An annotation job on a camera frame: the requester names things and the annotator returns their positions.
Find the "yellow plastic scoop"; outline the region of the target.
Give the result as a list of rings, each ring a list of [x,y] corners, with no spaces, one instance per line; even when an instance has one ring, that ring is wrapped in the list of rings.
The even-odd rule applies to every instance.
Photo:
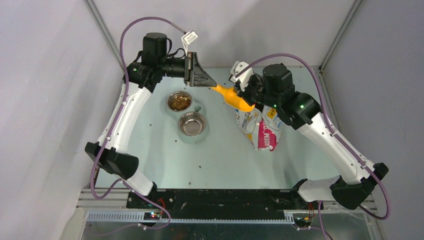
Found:
[[[255,105],[249,105],[242,97],[237,96],[233,87],[225,88],[221,85],[211,87],[212,90],[221,94],[225,103],[242,112],[250,112],[255,108]]]

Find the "pet food bag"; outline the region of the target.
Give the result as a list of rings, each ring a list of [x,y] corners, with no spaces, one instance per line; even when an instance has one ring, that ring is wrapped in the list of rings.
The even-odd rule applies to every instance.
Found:
[[[283,132],[283,121],[276,109],[265,106],[249,112],[235,110],[236,124],[257,151],[274,151]]]

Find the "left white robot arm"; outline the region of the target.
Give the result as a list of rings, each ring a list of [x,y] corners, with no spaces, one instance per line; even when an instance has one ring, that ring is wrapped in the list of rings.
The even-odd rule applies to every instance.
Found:
[[[145,208],[153,208],[158,202],[158,194],[152,191],[156,184],[142,173],[139,159],[127,154],[130,136],[143,106],[164,77],[182,78],[190,87],[217,86],[200,65],[196,52],[176,58],[170,53],[171,43],[164,33],[145,35],[142,50],[126,67],[118,102],[105,130],[96,142],[88,142],[84,149],[94,167],[119,177],[138,192],[138,201]]]

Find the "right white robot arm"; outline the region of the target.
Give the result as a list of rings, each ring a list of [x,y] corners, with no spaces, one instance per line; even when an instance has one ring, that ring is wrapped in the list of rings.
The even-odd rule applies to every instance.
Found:
[[[237,96],[249,105],[262,105],[276,111],[287,126],[299,131],[314,143],[332,162],[339,176],[321,180],[301,180],[291,194],[291,204],[304,209],[314,201],[336,201],[349,210],[361,207],[378,181],[389,169],[360,156],[330,121],[325,121],[320,104],[308,93],[296,90],[287,67],[271,64],[256,74],[246,62],[236,62],[230,71]]]

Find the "far steel bowl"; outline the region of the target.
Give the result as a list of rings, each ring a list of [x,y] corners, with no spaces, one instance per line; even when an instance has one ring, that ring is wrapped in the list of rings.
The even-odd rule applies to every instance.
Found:
[[[187,110],[192,102],[192,96],[188,92],[181,90],[171,93],[166,100],[166,105],[173,112],[181,112]]]

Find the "steel bowl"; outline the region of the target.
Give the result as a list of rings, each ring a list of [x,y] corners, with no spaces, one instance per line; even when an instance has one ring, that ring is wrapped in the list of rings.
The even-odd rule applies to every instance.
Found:
[[[194,137],[202,134],[207,126],[205,117],[196,111],[183,114],[177,122],[178,129],[186,136]]]
[[[166,100],[166,105],[173,112],[181,112],[187,110],[192,102],[192,96],[188,92],[181,90],[171,93]]]

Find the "kibble in far bowl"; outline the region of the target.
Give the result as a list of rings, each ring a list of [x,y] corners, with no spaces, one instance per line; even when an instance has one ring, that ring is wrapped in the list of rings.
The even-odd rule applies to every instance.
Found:
[[[176,94],[170,97],[168,106],[171,110],[180,112],[187,109],[192,103],[192,99],[184,94]]]

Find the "near steel bowl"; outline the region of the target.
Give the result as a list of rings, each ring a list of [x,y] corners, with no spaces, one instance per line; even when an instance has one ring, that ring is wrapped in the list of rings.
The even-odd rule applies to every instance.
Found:
[[[194,137],[202,134],[207,126],[205,117],[196,111],[183,114],[177,122],[178,129],[186,136]]]

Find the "mint double bowl stand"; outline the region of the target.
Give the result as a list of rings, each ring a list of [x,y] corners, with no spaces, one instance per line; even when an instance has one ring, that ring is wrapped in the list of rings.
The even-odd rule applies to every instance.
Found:
[[[175,91],[165,101],[167,114],[175,121],[177,134],[186,144],[196,144],[206,138],[210,126],[206,108],[186,91]]]

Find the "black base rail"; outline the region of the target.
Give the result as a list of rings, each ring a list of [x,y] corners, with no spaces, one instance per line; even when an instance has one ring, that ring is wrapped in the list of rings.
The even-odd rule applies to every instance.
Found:
[[[283,220],[289,210],[317,210],[292,189],[158,189],[148,197],[173,220]]]

